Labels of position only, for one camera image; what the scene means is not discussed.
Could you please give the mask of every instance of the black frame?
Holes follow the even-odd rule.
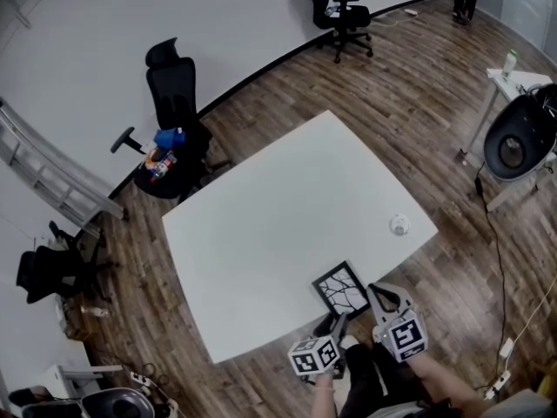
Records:
[[[319,294],[319,297],[325,302],[325,304],[327,305],[327,308],[329,308],[329,310],[331,311],[331,313],[334,315],[335,318],[340,317],[339,312],[337,312],[337,310],[334,309],[334,305],[329,301],[329,299],[327,298],[327,296],[325,295],[325,293],[321,290],[319,283],[321,283],[324,280],[330,279],[335,273],[339,273],[342,270],[346,270],[346,272],[348,273],[348,275],[351,277],[352,280],[354,280],[354,283],[356,285],[356,288],[358,288],[359,292],[361,293],[362,297],[364,299],[366,299],[366,305],[362,308],[360,308],[359,310],[353,311],[351,313],[348,314],[348,320],[352,320],[357,318],[360,314],[362,314],[367,308],[370,307],[369,304],[369,299],[367,299],[367,294],[366,294],[366,290],[364,289],[364,286],[361,284],[361,282],[359,281],[358,277],[356,277],[356,274],[354,274],[354,271],[350,268],[350,265],[348,264],[348,262],[345,260],[343,261],[340,265],[336,265],[331,271],[328,271],[326,274],[322,275],[321,277],[319,277],[317,280],[315,280],[312,285],[315,288],[315,290],[317,291],[317,293]]]

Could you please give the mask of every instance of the chair headrest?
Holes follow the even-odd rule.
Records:
[[[153,68],[177,62],[180,59],[176,52],[177,40],[178,38],[174,37],[153,46],[145,56],[145,64],[149,68]]]

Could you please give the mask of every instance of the black baseboard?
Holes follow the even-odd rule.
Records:
[[[323,42],[327,38],[327,36],[329,36],[329,35],[330,35],[330,31],[326,32],[325,34],[323,34],[319,37],[314,38],[313,40],[310,40],[309,42],[306,42],[305,44],[299,46],[295,50],[287,52],[284,56],[279,57],[277,60],[273,60],[270,64],[264,66],[260,70],[255,71],[253,74],[251,74],[250,76],[245,78],[243,81],[238,82],[230,90],[225,91],[223,94],[221,94],[214,101],[210,102],[208,105],[206,105],[204,108],[202,108],[199,111],[199,114],[198,114],[199,119],[201,119],[203,116],[205,116],[210,111],[214,110],[218,105],[222,104],[226,99],[228,99],[234,93],[236,93],[237,91],[240,91],[242,88],[244,88],[245,86],[247,86],[248,84],[253,82],[259,76],[267,73],[269,70],[272,70],[274,67],[282,64],[283,62],[287,61],[289,58],[296,56],[300,52],[302,52],[304,50],[307,50],[308,48],[311,48],[312,46],[317,45],[320,42]]]
[[[397,10],[400,8],[404,8],[405,6],[409,6],[411,4],[416,4],[419,2],[424,2],[426,0],[411,0],[410,2],[404,2],[404,3],[399,3],[399,4],[395,4],[394,6],[389,6],[388,8],[384,8],[383,10],[377,10],[375,12],[372,13],[372,18],[373,17],[377,17],[380,16],[382,14],[385,14],[387,12],[391,12],[393,10]],[[208,105],[206,105],[204,108],[202,108],[198,115],[199,118],[202,118],[203,116],[207,115],[210,111],[214,110],[217,106],[219,106],[220,104],[222,104],[226,99],[228,99],[230,96],[234,95],[236,92],[238,92],[239,90],[241,90],[242,88],[244,88],[245,86],[247,86],[248,84],[250,84],[251,82],[253,82],[255,79],[257,79],[259,76],[261,76],[262,74],[265,74],[266,72],[268,72],[269,70],[272,70],[274,67],[276,67],[277,65],[282,64],[283,62],[285,62],[286,60],[288,60],[291,57],[296,56],[297,54],[299,54],[300,52],[307,50],[308,48],[311,48],[314,45],[317,45],[319,43],[322,43],[323,41],[326,40],[326,37],[330,35],[330,31],[326,32],[325,34],[316,37],[312,40],[310,40],[309,42],[299,46],[298,48],[296,48],[295,50],[292,50],[288,53],[286,53],[284,56],[279,57],[276,60],[273,60],[270,64],[264,66],[263,68],[261,68],[258,71],[255,71],[253,74],[251,74],[250,76],[248,76],[247,78],[245,78],[244,80],[242,80],[241,82],[237,83],[236,85],[234,85],[230,90],[225,91],[223,94],[221,94],[218,98],[216,98],[215,100],[213,100],[212,102],[210,102]],[[130,173],[130,175],[128,175],[109,195],[110,199],[114,199],[117,197],[117,195],[133,180],[133,174],[134,172]]]

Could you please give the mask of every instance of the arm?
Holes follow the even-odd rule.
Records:
[[[312,418],[337,418],[332,388],[333,373],[318,376],[315,382],[315,398],[313,399]]]
[[[421,353],[408,361],[408,365],[418,376],[434,402],[451,400],[466,418],[481,416],[494,405],[493,401],[483,401],[461,378],[449,372],[434,361],[429,354]]]

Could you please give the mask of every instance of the white table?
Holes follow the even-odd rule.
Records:
[[[402,213],[409,233],[393,235]],[[198,330],[220,362],[328,310],[312,282],[348,260],[364,285],[437,229],[403,185],[326,111],[163,217]]]
[[[551,84],[553,81],[549,76],[543,74],[526,73],[524,71],[513,71],[508,82],[501,76],[502,70],[487,70],[487,77],[490,80],[487,88],[486,98],[481,105],[480,114],[476,121],[476,126],[470,131],[466,143],[462,147],[464,153],[468,153],[472,144],[478,137],[481,127],[486,123],[489,113],[493,108],[497,95],[501,93],[508,102],[514,101],[519,95],[519,86],[522,85],[525,90],[537,84]]]

